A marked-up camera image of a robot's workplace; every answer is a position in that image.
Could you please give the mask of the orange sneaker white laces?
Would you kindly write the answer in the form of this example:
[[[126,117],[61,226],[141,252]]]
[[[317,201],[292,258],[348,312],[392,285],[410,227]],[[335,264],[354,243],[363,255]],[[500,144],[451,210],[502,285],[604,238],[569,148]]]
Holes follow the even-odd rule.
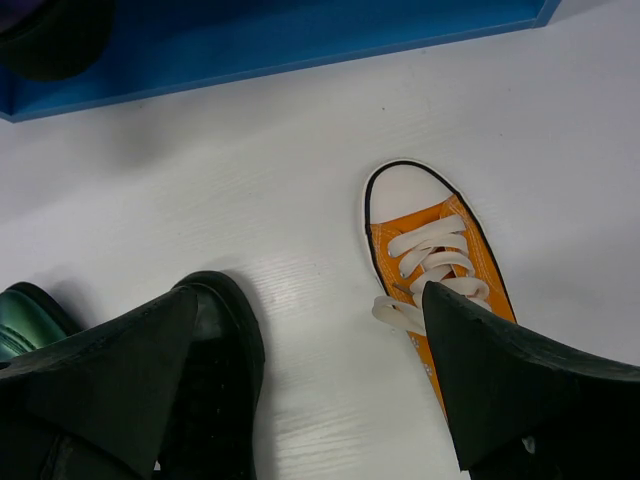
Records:
[[[373,316],[408,333],[441,392],[424,326],[422,294],[439,283],[510,322],[515,312],[498,263],[469,202],[443,175],[413,159],[379,165],[362,197],[362,231],[383,289]]]

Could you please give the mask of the black lace-up sneaker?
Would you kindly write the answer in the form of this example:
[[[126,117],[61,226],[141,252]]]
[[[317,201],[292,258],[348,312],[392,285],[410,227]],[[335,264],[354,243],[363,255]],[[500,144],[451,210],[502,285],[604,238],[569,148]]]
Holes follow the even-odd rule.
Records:
[[[265,368],[258,320],[226,274],[200,271],[179,284],[197,297],[196,324],[153,476],[253,479]]]

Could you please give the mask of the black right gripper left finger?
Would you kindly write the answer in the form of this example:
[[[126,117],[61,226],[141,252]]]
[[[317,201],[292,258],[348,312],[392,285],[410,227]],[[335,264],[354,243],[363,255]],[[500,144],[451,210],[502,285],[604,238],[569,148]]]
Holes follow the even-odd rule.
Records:
[[[3,362],[2,478],[152,478],[196,316],[179,288]]]

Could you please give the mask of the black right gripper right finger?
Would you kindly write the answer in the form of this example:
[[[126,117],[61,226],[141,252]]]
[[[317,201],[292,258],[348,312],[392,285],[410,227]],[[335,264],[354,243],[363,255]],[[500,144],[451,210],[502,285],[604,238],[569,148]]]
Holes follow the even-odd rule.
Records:
[[[636,471],[639,369],[430,282],[424,324],[463,471]]]

